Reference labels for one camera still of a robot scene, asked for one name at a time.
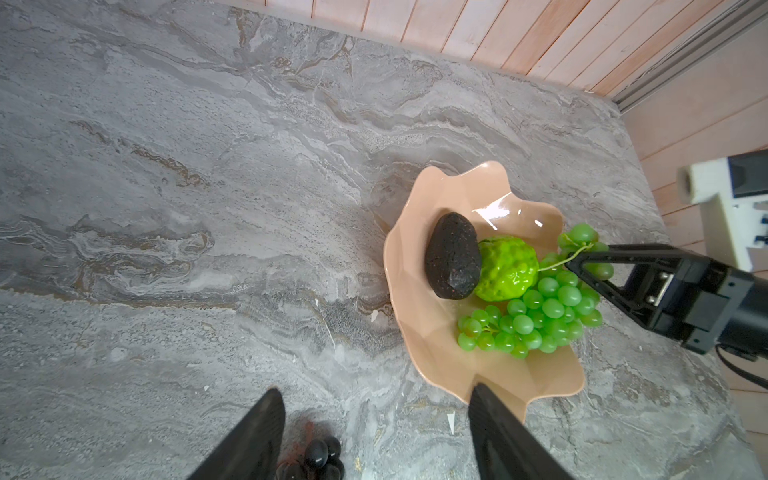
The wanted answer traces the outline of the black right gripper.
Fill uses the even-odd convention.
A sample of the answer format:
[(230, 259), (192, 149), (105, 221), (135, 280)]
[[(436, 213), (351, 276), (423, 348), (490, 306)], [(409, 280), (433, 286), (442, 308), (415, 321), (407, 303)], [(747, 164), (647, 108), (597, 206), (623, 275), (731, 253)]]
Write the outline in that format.
[[(615, 265), (649, 266), (619, 287), (609, 281)], [(767, 357), (765, 278), (661, 243), (587, 249), (565, 268), (637, 325), (688, 350)]]

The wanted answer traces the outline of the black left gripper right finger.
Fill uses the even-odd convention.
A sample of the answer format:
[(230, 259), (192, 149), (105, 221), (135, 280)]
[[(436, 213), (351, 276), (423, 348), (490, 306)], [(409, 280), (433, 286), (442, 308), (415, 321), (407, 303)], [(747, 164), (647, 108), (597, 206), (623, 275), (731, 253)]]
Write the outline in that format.
[(468, 419), (482, 480), (572, 479), (487, 385), (474, 387)]

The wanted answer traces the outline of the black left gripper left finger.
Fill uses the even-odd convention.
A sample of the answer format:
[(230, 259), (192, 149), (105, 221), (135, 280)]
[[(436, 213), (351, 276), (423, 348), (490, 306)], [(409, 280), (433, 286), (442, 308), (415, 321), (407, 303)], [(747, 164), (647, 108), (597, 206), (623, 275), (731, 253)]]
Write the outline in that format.
[(224, 437), (189, 480), (273, 479), (286, 423), (281, 392), (269, 389)]

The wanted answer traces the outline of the dark purple grape bunch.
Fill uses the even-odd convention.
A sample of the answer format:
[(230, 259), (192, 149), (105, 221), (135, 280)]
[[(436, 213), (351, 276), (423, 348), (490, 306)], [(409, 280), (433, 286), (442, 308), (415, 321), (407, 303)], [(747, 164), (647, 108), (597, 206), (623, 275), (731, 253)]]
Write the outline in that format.
[(277, 480), (342, 480), (346, 467), (341, 460), (342, 444), (335, 436), (312, 439), (302, 456), (278, 465)]

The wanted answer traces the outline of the green grape bunch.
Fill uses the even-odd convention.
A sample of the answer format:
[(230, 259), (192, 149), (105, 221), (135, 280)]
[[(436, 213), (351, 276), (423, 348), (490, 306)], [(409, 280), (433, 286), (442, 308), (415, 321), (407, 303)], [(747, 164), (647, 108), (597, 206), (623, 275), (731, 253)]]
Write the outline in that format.
[(565, 268), (584, 250), (607, 247), (598, 232), (580, 223), (557, 238), (558, 249), (538, 258), (537, 283), (521, 298), (486, 302), (457, 320), (456, 342), (467, 352), (501, 352), (518, 359), (538, 351), (551, 354), (603, 324), (600, 295)]

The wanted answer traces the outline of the bumpy green fake fruit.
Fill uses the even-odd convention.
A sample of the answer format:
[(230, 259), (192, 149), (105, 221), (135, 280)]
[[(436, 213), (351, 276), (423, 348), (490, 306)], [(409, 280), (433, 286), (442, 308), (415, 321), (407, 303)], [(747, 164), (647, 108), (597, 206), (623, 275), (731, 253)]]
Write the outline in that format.
[(514, 236), (496, 236), (478, 244), (482, 257), (474, 293), (486, 302), (521, 298), (538, 281), (539, 261), (534, 248)]

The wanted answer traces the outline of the dark fake avocado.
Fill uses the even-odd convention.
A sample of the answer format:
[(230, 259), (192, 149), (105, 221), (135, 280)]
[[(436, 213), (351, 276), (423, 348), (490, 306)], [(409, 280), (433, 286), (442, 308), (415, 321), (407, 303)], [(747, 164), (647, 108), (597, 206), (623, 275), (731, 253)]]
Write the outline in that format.
[(477, 233), (457, 212), (443, 215), (427, 245), (424, 270), (434, 293), (442, 299), (461, 300), (477, 286), (482, 266)]

